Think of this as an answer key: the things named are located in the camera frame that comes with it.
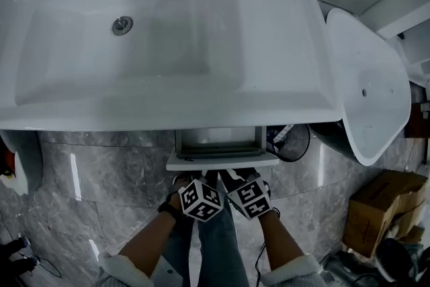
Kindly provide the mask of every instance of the sink basin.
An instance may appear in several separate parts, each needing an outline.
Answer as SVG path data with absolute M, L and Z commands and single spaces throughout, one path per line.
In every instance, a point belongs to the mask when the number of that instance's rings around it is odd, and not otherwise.
M 14 0 L 7 13 L 2 128 L 219 128 L 341 118 L 316 0 Z M 118 36 L 112 26 L 122 16 L 132 27 Z
M 122 15 L 132 28 L 117 36 Z M 234 91 L 244 71 L 239 24 L 238 0 L 45 0 L 28 28 L 15 100 Z

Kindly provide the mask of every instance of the floor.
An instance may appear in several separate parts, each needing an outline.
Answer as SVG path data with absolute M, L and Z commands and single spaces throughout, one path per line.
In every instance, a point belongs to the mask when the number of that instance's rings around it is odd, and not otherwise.
M 421 97 L 412 88 L 413 100 Z M 173 131 L 39 132 L 44 160 L 42 187 L 19 197 L 0 183 L 0 239 L 25 232 L 40 257 L 61 272 L 55 278 L 40 266 L 23 280 L 28 286 L 90 286 L 97 273 L 97 251 L 117 253 L 157 213 L 173 172 L 165 170 L 174 145 Z M 416 171 L 421 139 L 400 133 L 380 160 L 364 167 L 311 138 L 295 163 L 260 168 L 269 182 L 281 220 L 307 253 L 322 258 L 340 245 L 347 201 L 383 169 Z M 234 213 L 239 249 L 251 286 L 263 242 L 259 223 Z M 200 243 L 193 236 L 190 272 L 197 284 Z M 263 258 L 267 271 L 267 258 Z

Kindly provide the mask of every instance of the red object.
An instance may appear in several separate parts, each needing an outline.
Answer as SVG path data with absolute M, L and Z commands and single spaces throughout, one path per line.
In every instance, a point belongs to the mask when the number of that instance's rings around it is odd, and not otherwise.
M 6 166 L 15 172 L 15 153 L 12 153 L 8 149 L 4 152 Z

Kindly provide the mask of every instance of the toilet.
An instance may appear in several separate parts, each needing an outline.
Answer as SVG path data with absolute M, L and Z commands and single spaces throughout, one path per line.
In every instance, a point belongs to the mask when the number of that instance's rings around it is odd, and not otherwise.
M 369 166 L 409 120 L 409 78 L 397 52 L 346 11 L 330 10 L 326 23 L 342 120 L 311 127 L 330 147 Z

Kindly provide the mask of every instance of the white sleeve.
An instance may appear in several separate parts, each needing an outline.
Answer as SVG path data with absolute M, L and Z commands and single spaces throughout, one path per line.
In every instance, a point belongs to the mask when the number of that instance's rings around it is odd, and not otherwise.
M 108 253 L 99 254 L 101 274 L 95 284 L 96 287 L 154 287 L 154 286 L 182 286 L 183 278 L 161 256 L 150 278 L 137 269 L 128 257 L 122 255 L 111 256 Z
M 261 277 L 265 286 L 325 286 L 318 273 L 321 266 L 312 255 L 304 255 Z

